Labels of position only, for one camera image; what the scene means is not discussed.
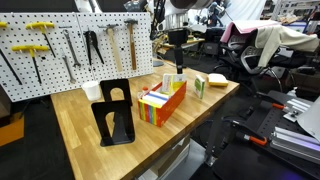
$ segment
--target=cardboard box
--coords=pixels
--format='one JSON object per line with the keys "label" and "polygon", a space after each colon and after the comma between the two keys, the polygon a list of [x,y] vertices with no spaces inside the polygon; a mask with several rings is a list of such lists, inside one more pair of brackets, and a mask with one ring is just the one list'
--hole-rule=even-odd
{"label": "cardboard box", "polygon": [[[154,87],[152,91],[157,91],[161,86],[162,82]],[[140,119],[161,127],[181,103],[186,91],[187,82],[183,83],[183,85],[161,108],[138,101]]]}
{"label": "cardboard box", "polygon": [[0,86],[0,118],[9,116],[11,112],[11,101],[6,92]]}
{"label": "cardboard box", "polygon": [[183,140],[181,140],[181,142],[182,144],[178,143],[174,148],[172,148],[165,156],[163,156],[150,168],[150,170],[153,173],[155,173],[158,177],[161,177],[170,169],[170,167],[178,159],[182,151],[189,145],[190,136],[185,137]]}

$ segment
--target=red handle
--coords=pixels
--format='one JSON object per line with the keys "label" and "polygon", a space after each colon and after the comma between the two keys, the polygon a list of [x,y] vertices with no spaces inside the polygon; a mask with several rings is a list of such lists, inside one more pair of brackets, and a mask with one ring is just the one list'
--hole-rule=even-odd
{"label": "red handle", "polygon": [[278,108],[278,109],[284,109],[283,105],[277,104],[277,103],[272,103],[272,107]]}
{"label": "red handle", "polygon": [[267,142],[268,142],[266,137],[264,137],[264,140],[262,141],[262,140],[260,140],[258,138],[250,136],[249,140],[254,142],[254,143],[257,143],[257,144],[259,144],[261,146],[265,146],[267,144]]}

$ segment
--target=yellow screwdriver handle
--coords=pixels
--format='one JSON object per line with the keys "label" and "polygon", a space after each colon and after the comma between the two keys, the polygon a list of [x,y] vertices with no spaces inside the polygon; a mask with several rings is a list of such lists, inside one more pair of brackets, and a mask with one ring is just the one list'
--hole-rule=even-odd
{"label": "yellow screwdriver handle", "polygon": [[7,27],[7,23],[6,22],[0,22],[0,27]]}
{"label": "yellow screwdriver handle", "polygon": [[26,25],[26,29],[40,28],[42,34],[45,33],[45,27],[54,28],[54,24],[51,22],[36,22],[36,23],[29,23]]}
{"label": "yellow screwdriver handle", "polygon": [[36,46],[36,45],[24,45],[24,46],[12,46],[12,51],[26,51],[30,52],[31,57],[34,57],[34,50],[38,51],[48,51],[48,46]]}

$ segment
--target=hammer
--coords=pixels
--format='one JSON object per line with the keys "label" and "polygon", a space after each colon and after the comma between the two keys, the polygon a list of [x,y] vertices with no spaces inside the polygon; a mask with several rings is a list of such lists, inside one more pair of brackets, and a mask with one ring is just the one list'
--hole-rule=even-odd
{"label": "hammer", "polygon": [[109,38],[110,38],[112,53],[113,53],[113,56],[116,60],[117,69],[119,72],[121,72],[122,71],[122,64],[120,61],[120,56],[119,56],[117,45],[114,42],[114,38],[113,38],[113,28],[115,28],[116,26],[119,26],[119,24],[108,24],[107,26],[98,26],[98,27],[99,28],[106,28],[107,34],[109,35]]}
{"label": "hammer", "polygon": [[137,20],[134,19],[127,19],[124,21],[127,23],[130,33],[130,50],[131,50],[131,63],[132,63],[132,69],[137,69],[137,61],[136,61],[136,51],[134,49],[134,40],[133,40],[133,25],[138,24]]}

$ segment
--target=hand tool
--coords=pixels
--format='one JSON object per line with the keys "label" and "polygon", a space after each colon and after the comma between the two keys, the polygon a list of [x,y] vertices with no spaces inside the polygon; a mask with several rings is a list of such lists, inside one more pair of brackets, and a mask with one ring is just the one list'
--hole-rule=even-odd
{"label": "hand tool", "polygon": [[51,53],[52,53],[53,57],[56,57],[56,55],[54,54],[53,49],[51,47],[51,44],[49,42],[49,39],[48,39],[48,37],[46,35],[45,29],[47,29],[47,27],[54,28],[54,24],[51,23],[51,22],[36,22],[36,23],[29,23],[29,24],[26,25],[26,29],[35,29],[35,28],[39,28],[40,29],[41,33],[44,36],[44,39],[47,41],[47,43],[49,45],[49,48],[51,50]]}
{"label": "hand tool", "polygon": [[61,51],[62,59],[63,59],[64,63],[66,64],[66,67],[67,67],[67,70],[68,70],[68,73],[69,73],[70,83],[74,84],[77,81],[72,77],[72,74],[71,74],[71,71],[70,71],[70,68],[69,68],[69,64],[68,64],[68,60],[67,60],[67,56],[64,54],[62,48],[60,49],[60,51]]}
{"label": "hand tool", "polygon": [[59,28],[72,28],[72,26],[59,26]]}
{"label": "hand tool", "polygon": [[11,49],[12,49],[12,51],[29,51],[29,53],[32,57],[32,60],[33,60],[34,68],[35,68],[37,76],[38,76],[39,83],[41,85],[41,83],[42,83],[41,77],[40,77],[40,74],[38,71],[38,66],[37,66],[36,58],[34,56],[34,52],[35,51],[48,51],[49,50],[48,46],[24,45],[24,46],[12,46]]}
{"label": "hand tool", "polygon": [[64,34],[64,36],[65,36],[66,39],[67,39],[67,42],[68,42],[68,45],[69,45],[69,49],[70,49],[71,54],[72,54],[72,58],[73,58],[73,60],[74,60],[73,67],[76,67],[76,66],[81,67],[81,64],[78,62],[77,56],[76,56],[76,54],[75,54],[75,52],[74,52],[74,49],[73,49],[73,46],[72,46],[72,43],[71,43],[71,40],[70,40],[70,36],[69,36],[69,31],[66,30],[66,29],[64,29],[64,30],[63,30],[63,34]]}
{"label": "hand tool", "polygon": [[257,132],[253,131],[251,128],[246,126],[243,120],[235,120],[234,117],[223,117],[222,120],[223,122],[229,122],[230,127],[235,129],[235,131],[242,132],[244,134],[243,136],[244,140],[252,141],[261,146],[265,146],[267,144],[268,142],[267,138],[259,135]]}
{"label": "hand tool", "polygon": [[134,19],[127,19],[124,21],[127,23],[130,33],[130,50],[131,50],[131,63],[132,63],[132,69],[137,69],[137,61],[136,61],[136,51],[134,49],[134,39],[133,39],[133,25],[138,24],[137,20]]}
{"label": "hand tool", "polygon": [[87,44],[87,51],[88,51],[88,58],[89,58],[90,66],[92,65],[90,45],[92,45],[96,49],[97,54],[101,60],[101,63],[104,64],[102,56],[101,56],[99,48],[98,48],[98,40],[97,40],[96,33],[94,31],[88,30],[84,33],[84,36],[86,37],[86,44]]}
{"label": "hand tool", "polygon": [[112,53],[113,53],[113,56],[116,60],[117,70],[119,72],[121,72],[122,71],[122,64],[120,61],[118,48],[117,48],[117,45],[114,41],[114,35],[113,35],[113,28],[115,28],[116,26],[119,26],[119,24],[108,24],[107,26],[98,26],[98,27],[99,28],[106,28],[107,34],[109,35],[109,38],[110,38]]}
{"label": "hand tool", "polygon": [[[0,22],[0,28],[6,28],[7,27],[7,23],[6,22]],[[6,62],[7,66],[9,67],[10,71],[12,72],[12,74],[14,75],[14,77],[17,79],[17,81],[19,82],[19,85],[22,85],[21,80],[19,79],[18,75],[16,74],[16,72],[13,70],[10,62],[8,61],[7,57],[4,55],[4,53],[2,52],[2,50],[0,49],[0,54],[3,58],[3,60]]]}

